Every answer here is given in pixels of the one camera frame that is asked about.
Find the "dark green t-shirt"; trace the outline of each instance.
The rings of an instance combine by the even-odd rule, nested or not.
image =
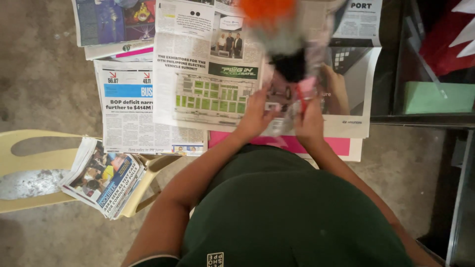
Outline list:
[[[205,195],[181,259],[134,266],[413,266],[365,194],[287,151],[246,145]]]

